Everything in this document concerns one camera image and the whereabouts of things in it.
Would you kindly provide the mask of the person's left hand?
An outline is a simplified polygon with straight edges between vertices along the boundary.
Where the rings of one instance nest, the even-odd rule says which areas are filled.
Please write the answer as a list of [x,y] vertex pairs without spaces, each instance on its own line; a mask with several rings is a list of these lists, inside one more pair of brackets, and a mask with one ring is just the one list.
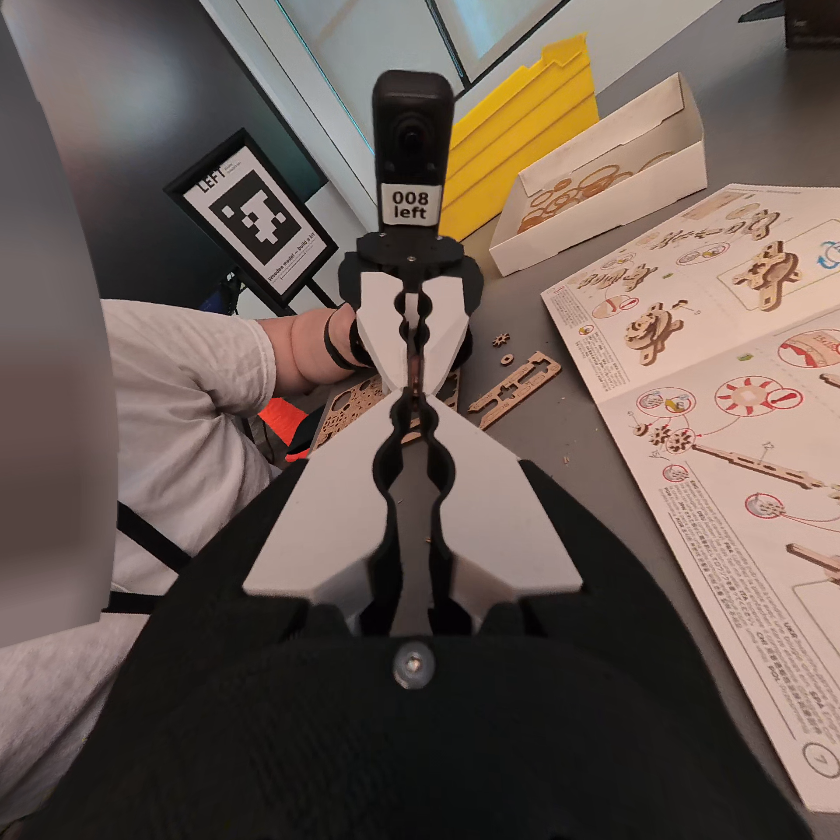
[[258,320],[276,363],[273,396],[309,394],[320,385],[340,382],[362,366],[351,349],[354,322],[355,312],[348,303],[338,309]]

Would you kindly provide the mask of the yellow plastic bin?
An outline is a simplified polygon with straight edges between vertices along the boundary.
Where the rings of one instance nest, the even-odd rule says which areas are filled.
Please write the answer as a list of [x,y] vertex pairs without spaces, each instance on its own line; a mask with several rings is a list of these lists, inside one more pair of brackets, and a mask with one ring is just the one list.
[[546,45],[454,124],[439,233],[471,235],[501,213],[520,171],[598,120],[586,34]]

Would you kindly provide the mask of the black framed marker sign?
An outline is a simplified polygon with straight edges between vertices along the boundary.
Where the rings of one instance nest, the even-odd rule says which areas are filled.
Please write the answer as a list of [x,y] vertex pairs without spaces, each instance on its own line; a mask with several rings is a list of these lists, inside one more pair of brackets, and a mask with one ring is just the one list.
[[314,277],[338,251],[324,226],[245,129],[164,187],[164,192],[235,262],[245,286],[276,315],[309,289],[339,304]]

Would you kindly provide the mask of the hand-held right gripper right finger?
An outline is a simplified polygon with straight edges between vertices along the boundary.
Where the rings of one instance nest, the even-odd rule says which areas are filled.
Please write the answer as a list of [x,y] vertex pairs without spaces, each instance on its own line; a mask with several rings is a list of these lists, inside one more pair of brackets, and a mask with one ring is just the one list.
[[470,635],[500,603],[583,586],[525,463],[435,396],[418,404],[438,491],[428,567],[435,635]]

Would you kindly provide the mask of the orange and black object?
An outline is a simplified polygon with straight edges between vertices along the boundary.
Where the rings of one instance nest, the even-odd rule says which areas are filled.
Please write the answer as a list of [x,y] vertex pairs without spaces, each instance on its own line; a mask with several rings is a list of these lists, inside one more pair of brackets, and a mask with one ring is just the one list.
[[257,417],[272,463],[277,462],[274,438],[286,446],[286,462],[291,463],[308,456],[318,421],[313,413],[306,414],[282,398],[273,398]]

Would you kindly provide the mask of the white cardboard box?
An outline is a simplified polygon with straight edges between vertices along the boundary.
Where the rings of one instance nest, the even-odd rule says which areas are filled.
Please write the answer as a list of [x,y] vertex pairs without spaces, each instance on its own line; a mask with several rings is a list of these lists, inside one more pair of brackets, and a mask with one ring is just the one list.
[[703,123],[675,73],[522,170],[490,256],[505,277],[707,184]]

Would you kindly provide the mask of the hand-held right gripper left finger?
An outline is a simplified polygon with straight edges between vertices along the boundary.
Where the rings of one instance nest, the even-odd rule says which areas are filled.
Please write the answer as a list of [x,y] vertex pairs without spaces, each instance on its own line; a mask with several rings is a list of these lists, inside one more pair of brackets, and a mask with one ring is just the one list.
[[390,489],[411,415],[408,390],[392,392],[307,459],[245,593],[336,606],[355,632],[391,632],[403,567]]

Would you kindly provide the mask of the model instruction booklet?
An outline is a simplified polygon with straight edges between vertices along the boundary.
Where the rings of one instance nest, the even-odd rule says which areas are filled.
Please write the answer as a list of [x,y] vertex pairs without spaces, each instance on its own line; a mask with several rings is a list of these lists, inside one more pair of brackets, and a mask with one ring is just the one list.
[[839,796],[839,190],[730,184],[542,293],[805,806]]

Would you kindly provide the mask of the person's white shirt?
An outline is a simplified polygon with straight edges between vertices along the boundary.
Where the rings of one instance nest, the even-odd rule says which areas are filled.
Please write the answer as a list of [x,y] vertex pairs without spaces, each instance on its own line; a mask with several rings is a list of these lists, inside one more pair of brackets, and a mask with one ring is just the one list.
[[[194,556],[278,474],[236,423],[267,403],[234,402],[224,413],[201,395],[126,402],[119,499]],[[35,811],[67,771],[145,621],[105,615],[2,649],[2,827]]]

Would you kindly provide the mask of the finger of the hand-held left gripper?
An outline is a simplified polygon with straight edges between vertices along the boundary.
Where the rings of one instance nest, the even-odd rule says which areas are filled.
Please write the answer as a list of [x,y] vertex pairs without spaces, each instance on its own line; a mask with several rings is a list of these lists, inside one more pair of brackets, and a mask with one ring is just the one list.
[[384,272],[360,274],[358,330],[388,392],[402,392],[408,386],[404,309],[405,289],[400,279]]
[[469,326],[463,279],[438,276],[426,280],[420,292],[418,315],[416,348],[421,393],[437,394],[453,367]]

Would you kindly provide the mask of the dark brown box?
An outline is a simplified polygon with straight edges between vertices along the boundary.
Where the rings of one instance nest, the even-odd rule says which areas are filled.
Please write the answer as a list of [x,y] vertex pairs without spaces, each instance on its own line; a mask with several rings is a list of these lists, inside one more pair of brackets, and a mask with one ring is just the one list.
[[839,1],[785,1],[787,49],[839,49]]

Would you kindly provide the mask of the long slotted wooden part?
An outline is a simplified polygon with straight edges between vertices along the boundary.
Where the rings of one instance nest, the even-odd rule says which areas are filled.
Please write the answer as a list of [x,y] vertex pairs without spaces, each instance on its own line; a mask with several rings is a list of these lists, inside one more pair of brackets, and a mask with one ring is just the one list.
[[498,384],[475,399],[467,408],[468,414],[479,415],[479,428],[487,430],[532,394],[561,373],[562,366],[541,351],[511,370]]

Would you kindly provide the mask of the laser-cut plywood parts sheet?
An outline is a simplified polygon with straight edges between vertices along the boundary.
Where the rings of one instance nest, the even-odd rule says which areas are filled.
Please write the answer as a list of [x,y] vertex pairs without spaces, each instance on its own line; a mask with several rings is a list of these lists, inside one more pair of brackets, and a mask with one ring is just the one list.
[[[458,408],[459,384],[460,369],[456,369],[449,373],[437,393],[437,397],[453,410]],[[366,376],[335,395],[324,410],[318,434],[311,443],[309,454],[313,454],[383,398],[382,377],[379,374]]]

